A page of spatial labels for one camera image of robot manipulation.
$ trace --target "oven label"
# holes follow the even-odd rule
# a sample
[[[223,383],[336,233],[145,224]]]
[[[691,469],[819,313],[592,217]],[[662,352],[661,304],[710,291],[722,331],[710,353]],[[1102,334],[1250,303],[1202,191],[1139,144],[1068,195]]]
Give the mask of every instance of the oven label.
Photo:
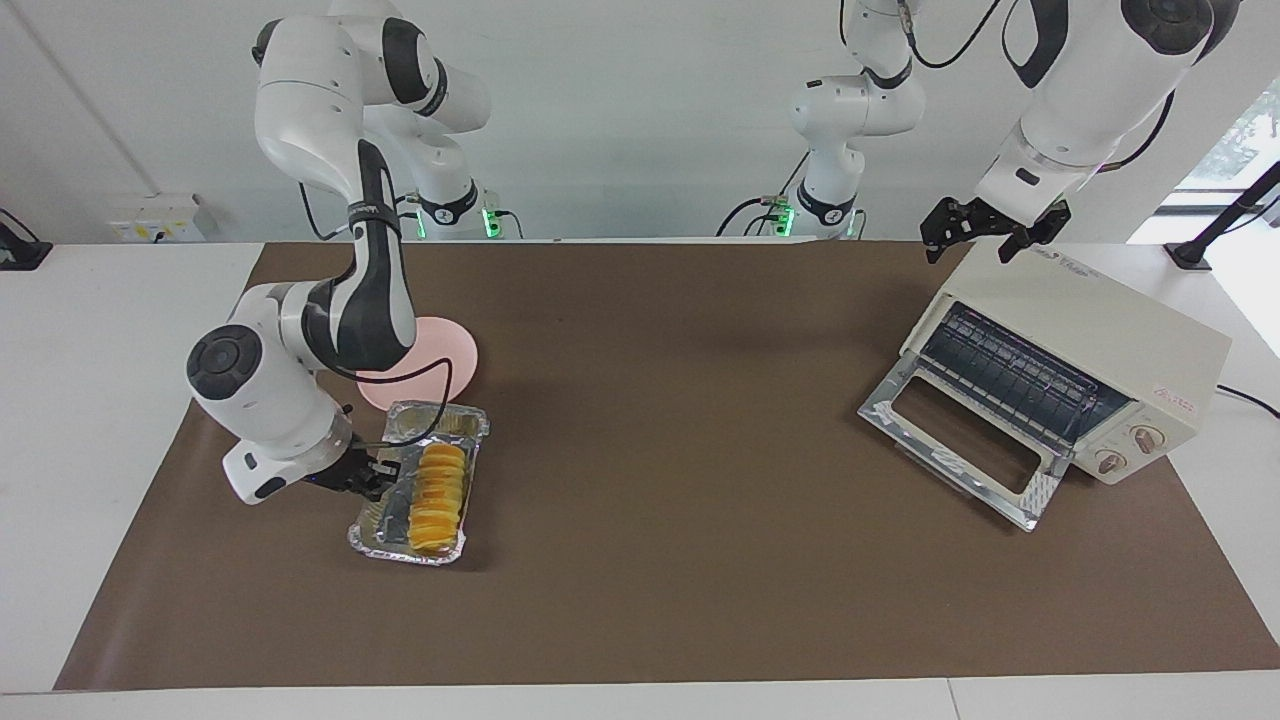
[[[1169,389],[1167,387],[1156,386],[1156,389],[1153,392],[1156,397],[1164,400],[1165,402],[1172,405],[1174,407],[1181,410],[1183,413],[1187,413],[1192,418],[1199,415],[1199,410],[1196,407],[1194,402],[1187,400],[1185,397],[1178,395],[1176,392]]]

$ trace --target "white wall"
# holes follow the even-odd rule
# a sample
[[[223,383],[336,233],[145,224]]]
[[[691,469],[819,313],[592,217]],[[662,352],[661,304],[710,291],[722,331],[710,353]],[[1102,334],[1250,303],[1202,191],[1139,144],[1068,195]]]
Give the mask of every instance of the white wall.
[[[493,122],[460,140],[477,177],[540,237],[712,233],[739,200],[776,191],[804,151],[791,94],[856,72],[836,0],[399,4],[439,55],[490,86]],[[266,20],[326,5],[0,0],[0,202],[61,242],[108,241],[106,197],[155,191],[198,193],[228,240],[308,237],[296,187],[253,141],[248,49]],[[932,3],[922,49],[950,55],[984,8]],[[1280,74],[1276,27],[1280,3],[1244,3],[1157,145],[1078,197],[1064,240],[1126,238]],[[1027,102],[998,22],[955,67],[920,72],[922,127],[864,143],[869,237],[913,237],[938,197],[968,200]],[[333,199],[317,213],[323,225],[342,220]]]

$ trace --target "green led light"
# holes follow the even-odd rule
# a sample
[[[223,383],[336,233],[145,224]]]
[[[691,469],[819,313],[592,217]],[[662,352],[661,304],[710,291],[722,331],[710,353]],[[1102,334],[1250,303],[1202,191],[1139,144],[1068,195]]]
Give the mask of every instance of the green led light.
[[[782,237],[791,237],[791,227],[796,223],[796,211],[791,206],[787,206],[787,214],[782,218],[782,229],[778,234]]]
[[[498,222],[498,218],[488,208],[485,208],[483,211],[484,211],[485,232],[489,233],[490,238],[500,236],[502,223]]]

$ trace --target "pink plate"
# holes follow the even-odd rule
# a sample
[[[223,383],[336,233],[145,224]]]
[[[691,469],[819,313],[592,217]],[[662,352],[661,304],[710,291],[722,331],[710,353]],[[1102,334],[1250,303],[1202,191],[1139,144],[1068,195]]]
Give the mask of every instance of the pink plate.
[[[453,382],[449,384],[449,400],[462,393],[476,374],[479,350],[476,341],[466,328],[444,318],[419,318],[417,341],[394,368],[385,373],[358,373],[362,378],[394,378],[430,365],[440,357],[453,360]],[[397,400],[425,400],[439,402],[444,395],[445,368],[440,365],[430,373],[402,383],[388,386],[360,386],[361,395],[370,405],[385,411]]]

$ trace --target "white table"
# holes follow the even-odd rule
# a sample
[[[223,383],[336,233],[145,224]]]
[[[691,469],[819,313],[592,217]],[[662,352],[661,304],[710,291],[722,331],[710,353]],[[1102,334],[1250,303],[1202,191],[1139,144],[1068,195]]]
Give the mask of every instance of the white table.
[[[1157,247],[1062,250],[1234,338],[1224,382],[1280,398],[1280,359],[1212,275]],[[1280,671],[695,685],[210,689],[45,694],[187,407],[186,355],[260,245],[63,246],[0,275],[3,717],[1280,717]],[[77,452],[67,452],[68,447]],[[1280,637],[1280,423],[1228,397],[1172,454]]]

